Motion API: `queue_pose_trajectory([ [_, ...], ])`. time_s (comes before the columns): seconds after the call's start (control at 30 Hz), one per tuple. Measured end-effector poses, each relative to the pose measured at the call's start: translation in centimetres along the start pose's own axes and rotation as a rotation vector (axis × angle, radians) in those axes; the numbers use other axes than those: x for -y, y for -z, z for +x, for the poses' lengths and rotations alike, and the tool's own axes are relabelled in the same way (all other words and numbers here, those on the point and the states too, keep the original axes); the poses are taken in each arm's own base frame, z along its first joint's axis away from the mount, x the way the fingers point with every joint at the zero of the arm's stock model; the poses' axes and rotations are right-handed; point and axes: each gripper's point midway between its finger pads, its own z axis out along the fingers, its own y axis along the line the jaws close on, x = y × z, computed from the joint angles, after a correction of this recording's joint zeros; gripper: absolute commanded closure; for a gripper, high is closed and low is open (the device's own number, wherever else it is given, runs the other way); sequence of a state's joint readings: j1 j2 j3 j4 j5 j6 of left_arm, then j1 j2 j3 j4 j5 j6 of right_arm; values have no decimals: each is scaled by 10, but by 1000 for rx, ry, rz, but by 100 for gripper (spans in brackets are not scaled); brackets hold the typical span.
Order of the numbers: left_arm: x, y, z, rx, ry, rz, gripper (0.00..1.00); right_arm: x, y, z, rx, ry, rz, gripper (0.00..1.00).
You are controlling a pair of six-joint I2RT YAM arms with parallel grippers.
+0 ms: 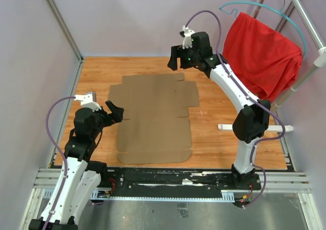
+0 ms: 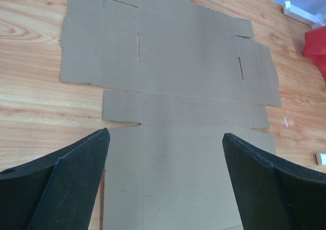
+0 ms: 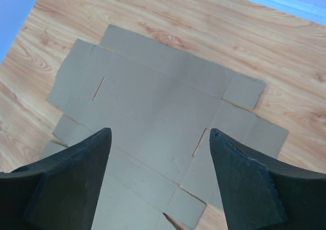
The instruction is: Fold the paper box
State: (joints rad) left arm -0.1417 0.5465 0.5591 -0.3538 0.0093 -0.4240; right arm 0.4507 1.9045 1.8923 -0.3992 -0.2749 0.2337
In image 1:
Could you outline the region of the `brown cardboard box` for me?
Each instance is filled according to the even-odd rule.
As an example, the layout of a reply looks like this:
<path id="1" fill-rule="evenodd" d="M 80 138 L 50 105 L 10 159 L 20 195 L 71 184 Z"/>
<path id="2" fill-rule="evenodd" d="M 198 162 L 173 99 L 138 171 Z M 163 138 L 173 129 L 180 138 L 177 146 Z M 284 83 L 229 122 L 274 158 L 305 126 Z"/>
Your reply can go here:
<path id="1" fill-rule="evenodd" d="M 124 164 L 180 163 L 192 154 L 189 108 L 199 106 L 195 81 L 183 73 L 124 76 L 108 99 L 124 109 L 117 158 Z"/>

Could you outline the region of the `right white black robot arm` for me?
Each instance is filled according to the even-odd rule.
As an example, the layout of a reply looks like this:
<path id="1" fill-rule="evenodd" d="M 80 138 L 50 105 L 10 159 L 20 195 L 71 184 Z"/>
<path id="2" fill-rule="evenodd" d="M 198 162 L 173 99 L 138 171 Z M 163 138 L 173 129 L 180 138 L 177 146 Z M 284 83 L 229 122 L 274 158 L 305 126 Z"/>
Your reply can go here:
<path id="1" fill-rule="evenodd" d="M 214 54 L 206 32 L 184 29 L 183 42 L 171 48 L 168 67 L 173 71 L 196 68 L 214 81 L 227 95 L 237 111 L 232 130 L 238 139 L 235 162 L 231 166 L 231 184 L 243 189 L 255 182 L 256 142 L 269 125 L 270 102 L 260 101 L 244 86 L 221 54 Z"/>

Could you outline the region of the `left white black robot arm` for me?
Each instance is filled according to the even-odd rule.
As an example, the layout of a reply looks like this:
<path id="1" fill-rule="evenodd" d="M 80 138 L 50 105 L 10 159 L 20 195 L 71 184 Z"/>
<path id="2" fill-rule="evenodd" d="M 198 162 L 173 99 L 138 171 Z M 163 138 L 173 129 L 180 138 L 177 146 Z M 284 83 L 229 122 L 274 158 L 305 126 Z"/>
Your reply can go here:
<path id="1" fill-rule="evenodd" d="M 76 111 L 74 128 L 70 131 L 65 149 L 53 145 L 63 158 L 60 176 L 53 194 L 38 219 L 30 221 L 29 229 L 77 229 L 81 214 L 95 188 L 109 181 L 107 165 L 92 161 L 105 127 L 120 123 L 124 109 L 106 101 L 107 113 L 92 94 L 74 95 L 81 108 Z"/>

